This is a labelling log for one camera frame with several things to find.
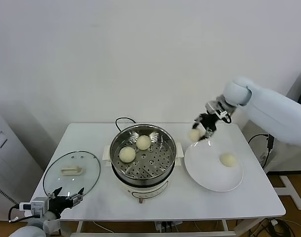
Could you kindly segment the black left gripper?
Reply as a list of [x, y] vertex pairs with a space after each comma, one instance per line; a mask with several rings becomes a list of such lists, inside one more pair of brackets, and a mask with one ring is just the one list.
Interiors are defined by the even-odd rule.
[[49, 211], [52, 212], [55, 216], [61, 216], [61, 213], [67, 209], [72, 208], [73, 206], [78, 205], [84, 196], [84, 188], [81, 188], [76, 194], [73, 194], [69, 197], [59, 196], [62, 187], [55, 189], [52, 193], [48, 193], [49, 198]]

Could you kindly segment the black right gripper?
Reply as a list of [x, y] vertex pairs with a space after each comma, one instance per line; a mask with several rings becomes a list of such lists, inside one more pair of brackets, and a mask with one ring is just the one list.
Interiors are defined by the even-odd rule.
[[192, 129], [196, 129], [200, 124], [202, 124], [206, 131], [200, 136], [199, 140], [206, 140], [212, 137], [214, 134], [213, 131], [216, 131], [216, 122], [216, 114], [200, 114], [194, 119]]

